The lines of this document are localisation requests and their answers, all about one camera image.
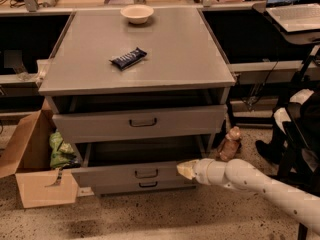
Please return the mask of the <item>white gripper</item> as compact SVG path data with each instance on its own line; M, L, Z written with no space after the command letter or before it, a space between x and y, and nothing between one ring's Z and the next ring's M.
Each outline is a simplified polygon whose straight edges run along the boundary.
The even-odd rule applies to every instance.
M225 177L226 163L214 159L190 160L177 165L177 171L183 177L204 185L219 185L227 183Z

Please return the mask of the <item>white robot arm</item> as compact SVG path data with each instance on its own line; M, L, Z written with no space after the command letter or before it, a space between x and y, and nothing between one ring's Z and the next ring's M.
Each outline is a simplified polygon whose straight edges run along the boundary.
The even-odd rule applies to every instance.
M320 234L319 197L272 179L244 160L195 159L178 163L177 171L203 185L260 193L296 221Z

